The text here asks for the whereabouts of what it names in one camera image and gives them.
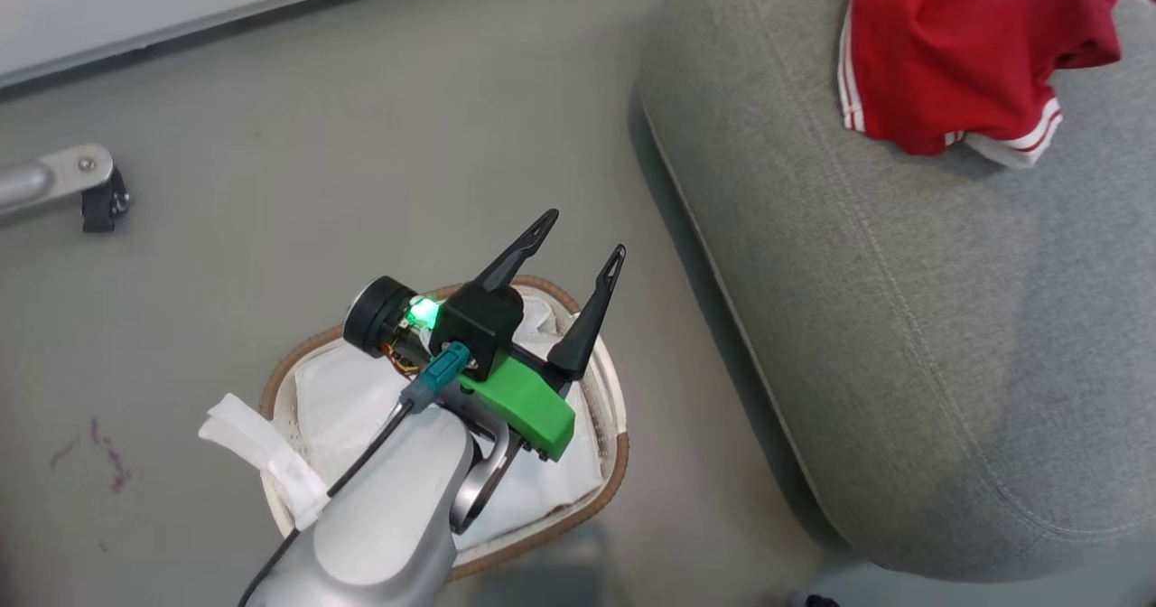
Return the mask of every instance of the green plastic part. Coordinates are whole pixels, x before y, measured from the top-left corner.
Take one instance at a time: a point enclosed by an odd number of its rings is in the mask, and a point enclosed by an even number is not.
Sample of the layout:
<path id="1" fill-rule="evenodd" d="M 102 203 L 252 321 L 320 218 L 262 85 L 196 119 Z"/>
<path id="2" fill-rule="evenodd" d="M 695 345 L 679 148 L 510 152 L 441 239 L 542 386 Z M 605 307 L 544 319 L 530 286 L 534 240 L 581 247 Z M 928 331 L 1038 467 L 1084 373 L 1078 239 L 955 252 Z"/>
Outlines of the green plastic part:
<path id="1" fill-rule="evenodd" d="M 458 380 L 477 393 L 529 446 L 544 451 L 550 460 L 562 458 L 575 435 L 575 410 L 532 369 L 506 357 L 484 382 L 465 373 Z"/>

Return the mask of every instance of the black cable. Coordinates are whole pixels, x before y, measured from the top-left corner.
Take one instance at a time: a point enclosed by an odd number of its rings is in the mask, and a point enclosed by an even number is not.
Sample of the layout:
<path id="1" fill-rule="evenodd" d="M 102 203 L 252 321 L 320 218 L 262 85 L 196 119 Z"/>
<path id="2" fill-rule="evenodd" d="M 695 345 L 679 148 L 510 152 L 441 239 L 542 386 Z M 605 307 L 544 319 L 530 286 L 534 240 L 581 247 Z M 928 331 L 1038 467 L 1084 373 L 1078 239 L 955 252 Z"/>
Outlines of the black cable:
<path id="1" fill-rule="evenodd" d="M 329 498 L 336 496 L 336 494 L 341 491 L 341 488 L 346 487 L 346 484 L 349 483 L 350 479 L 357 475 L 357 472 L 360 472 L 361 468 L 364 467 L 366 462 L 369 462 L 370 458 L 373 458 L 373 454 L 377 453 L 377 450 L 381 447 L 386 438 L 388 438 L 390 435 L 398 429 L 398 425 L 401 424 L 401 421 L 405 420 L 406 416 L 409 415 L 409 410 L 413 409 L 414 409 L 414 402 L 405 401 L 398 405 L 397 408 L 394 408 L 390 413 L 390 416 L 385 421 L 385 427 L 381 428 L 381 432 L 378 434 L 376 438 L 373 438 L 373 442 L 369 443 L 369 446 L 365 447 L 365 451 L 362 452 L 362 454 L 357 457 L 357 460 L 355 460 L 354 464 L 349 466 L 349 469 L 347 469 L 346 473 L 342 474 L 340 479 L 338 479 L 338 482 L 333 483 L 333 486 L 329 487 L 329 491 L 326 493 L 326 495 L 329 496 Z M 252 582 L 249 583 L 249 589 L 245 590 L 244 595 L 240 597 L 240 602 L 237 604 L 237 607 L 245 607 L 245 604 L 249 602 L 250 598 L 252 598 L 253 592 L 257 591 L 257 586 L 260 585 L 266 577 L 268 577 L 269 571 L 273 570 L 273 567 L 277 565 L 277 562 L 281 561 L 286 552 L 289 550 L 289 547 L 292 545 L 292 542 L 297 539 L 297 535 L 299 534 L 301 531 L 294 528 L 292 532 L 290 532 L 289 535 L 286 536 L 284 541 L 281 542 L 281 546 L 277 546 L 276 553 L 274 553 L 273 556 L 268 558 L 268 562 L 265 562 L 265 565 L 261 567 L 261 570 L 258 571 L 257 575 L 253 577 Z"/>

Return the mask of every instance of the gray ottoman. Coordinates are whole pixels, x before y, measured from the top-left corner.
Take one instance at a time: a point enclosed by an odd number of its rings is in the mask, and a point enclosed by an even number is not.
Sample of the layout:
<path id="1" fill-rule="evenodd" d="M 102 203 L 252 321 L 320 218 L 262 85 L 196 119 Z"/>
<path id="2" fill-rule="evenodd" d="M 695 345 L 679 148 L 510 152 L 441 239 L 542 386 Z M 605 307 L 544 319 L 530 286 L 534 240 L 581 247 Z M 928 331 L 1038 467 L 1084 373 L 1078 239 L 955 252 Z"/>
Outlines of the gray ottoman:
<path id="1" fill-rule="evenodd" d="M 1038 577 L 1156 533 L 1156 12 L 1031 171 L 842 128 L 846 0 L 670 0 L 640 94 L 815 497 L 870 561 Z"/>

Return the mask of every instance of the metal bracket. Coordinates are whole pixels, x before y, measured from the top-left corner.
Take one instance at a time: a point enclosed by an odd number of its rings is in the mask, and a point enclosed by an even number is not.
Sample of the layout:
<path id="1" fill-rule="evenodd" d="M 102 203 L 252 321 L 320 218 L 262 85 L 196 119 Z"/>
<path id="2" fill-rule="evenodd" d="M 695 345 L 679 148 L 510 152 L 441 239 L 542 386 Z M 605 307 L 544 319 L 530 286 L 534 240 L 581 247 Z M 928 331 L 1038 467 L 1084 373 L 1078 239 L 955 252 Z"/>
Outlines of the metal bracket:
<path id="1" fill-rule="evenodd" d="M 111 232 L 132 202 L 112 155 L 99 145 L 0 166 L 0 216 L 75 192 L 82 195 L 84 232 Z"/>

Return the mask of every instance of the teal connector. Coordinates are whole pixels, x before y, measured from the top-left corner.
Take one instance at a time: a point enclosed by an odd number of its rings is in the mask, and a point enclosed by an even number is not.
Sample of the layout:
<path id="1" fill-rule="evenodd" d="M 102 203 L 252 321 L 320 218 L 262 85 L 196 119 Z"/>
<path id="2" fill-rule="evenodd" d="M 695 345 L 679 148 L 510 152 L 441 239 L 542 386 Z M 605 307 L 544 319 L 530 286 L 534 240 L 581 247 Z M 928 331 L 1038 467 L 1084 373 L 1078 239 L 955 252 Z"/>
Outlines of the teal connector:
<path id="1" fill-rule="evenodd" d="M 429 365 L 417 372 L 417 377 L 409 382 L 406 390 L 401 390 L 398 402 L 410 402 L 412 413 L 425 410 L 425 406 L 433 404 L 438 393 L 457 379 L 459 373 L 466 370 L 467 364 L 469 364 L 469 349 L 466 345 L 458 342 L 446 345 L 442 353 L 433 356 Z"/>

